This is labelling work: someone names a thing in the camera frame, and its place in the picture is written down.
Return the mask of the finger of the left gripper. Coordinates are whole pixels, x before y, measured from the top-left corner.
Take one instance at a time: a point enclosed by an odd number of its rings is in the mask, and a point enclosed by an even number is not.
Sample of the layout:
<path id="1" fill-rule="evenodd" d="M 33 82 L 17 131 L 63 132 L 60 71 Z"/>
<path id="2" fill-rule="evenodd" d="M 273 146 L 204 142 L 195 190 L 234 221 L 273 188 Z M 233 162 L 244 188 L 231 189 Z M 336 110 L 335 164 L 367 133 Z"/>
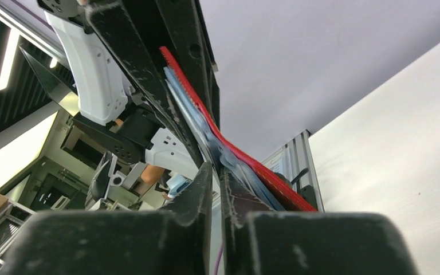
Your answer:
<path id="1" fill-rule="evenodd" d="M 151 104 L 156 117 L 184 144 L 194 166 L 203 163 L 198 144 L 166 83 L 165 60 L 156 46 L 147 46 L 138 31 L 139 16 L 125 1 L 95 1 L 85 7 L 85 17 L 120 69 Z"/>
<path id="2" fill-rule="evenodd" d="M 165 46 L 216 124 L 219 123 L 219 87 L 215 59 L 199 1 L 125 1 L 139 16 L 137 29 L 147 46 Z"/>

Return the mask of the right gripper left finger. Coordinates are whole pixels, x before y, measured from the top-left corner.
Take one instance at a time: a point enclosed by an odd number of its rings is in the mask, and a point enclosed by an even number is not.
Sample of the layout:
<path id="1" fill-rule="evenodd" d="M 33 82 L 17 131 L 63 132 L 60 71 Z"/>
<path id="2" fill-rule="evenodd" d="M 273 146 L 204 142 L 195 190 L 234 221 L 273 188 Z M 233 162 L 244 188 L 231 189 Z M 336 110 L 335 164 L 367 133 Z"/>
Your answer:
<path id="1" fill-rule="evenodd" d="M 208 274 L 213 168 L 146 211 L 42 211 L 5 253 L 0 274 Z"/>

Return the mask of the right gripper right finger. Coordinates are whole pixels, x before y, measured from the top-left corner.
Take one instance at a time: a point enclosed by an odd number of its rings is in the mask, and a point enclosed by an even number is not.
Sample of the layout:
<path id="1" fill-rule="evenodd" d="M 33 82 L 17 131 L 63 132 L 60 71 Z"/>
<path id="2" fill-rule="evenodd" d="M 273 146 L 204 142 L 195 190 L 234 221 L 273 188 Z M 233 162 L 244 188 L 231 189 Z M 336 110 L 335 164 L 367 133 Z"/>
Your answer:
<path id="1" fill-rule="evenodd" d="M 226 274 L 417 274 L 395 225 L 375 213 L 273 211 L 219 173 Z"/>

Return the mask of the red leather card holder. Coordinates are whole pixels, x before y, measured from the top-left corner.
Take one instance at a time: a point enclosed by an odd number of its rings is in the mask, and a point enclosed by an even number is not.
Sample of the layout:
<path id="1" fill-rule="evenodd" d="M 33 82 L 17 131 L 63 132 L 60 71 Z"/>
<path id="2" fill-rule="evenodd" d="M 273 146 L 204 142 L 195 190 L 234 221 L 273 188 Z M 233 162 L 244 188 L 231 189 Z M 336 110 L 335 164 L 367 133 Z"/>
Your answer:
<path id="1" fill-rule="evenodd" d="M 252 191 L 275 210 L 316 211 L 315 207 L 292 190 L 289 183 L 222 136 L 173 54 L 165 46 L 159 50 L 167 63 L 163 68 L 166 84 L 199 143 L 201 152 L 214 162 L 216 168 L 232 172 L 241 186 Z"/>

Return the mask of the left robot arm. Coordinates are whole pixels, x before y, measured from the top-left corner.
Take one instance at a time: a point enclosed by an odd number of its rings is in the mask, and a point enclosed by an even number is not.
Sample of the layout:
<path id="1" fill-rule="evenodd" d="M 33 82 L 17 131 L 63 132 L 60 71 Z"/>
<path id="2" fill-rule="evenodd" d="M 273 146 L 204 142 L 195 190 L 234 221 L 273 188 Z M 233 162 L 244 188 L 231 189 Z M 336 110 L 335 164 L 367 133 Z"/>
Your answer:
<path id="1" fill-rule="evenodd" d="M 169 97 L 166 48 L 218 123 L 216 62 L 199 1 L 39 1 L 64 48 L 83 117 L 106 125 L 125 110 L 126 78 L 200 162 L 200 152 Z"/>

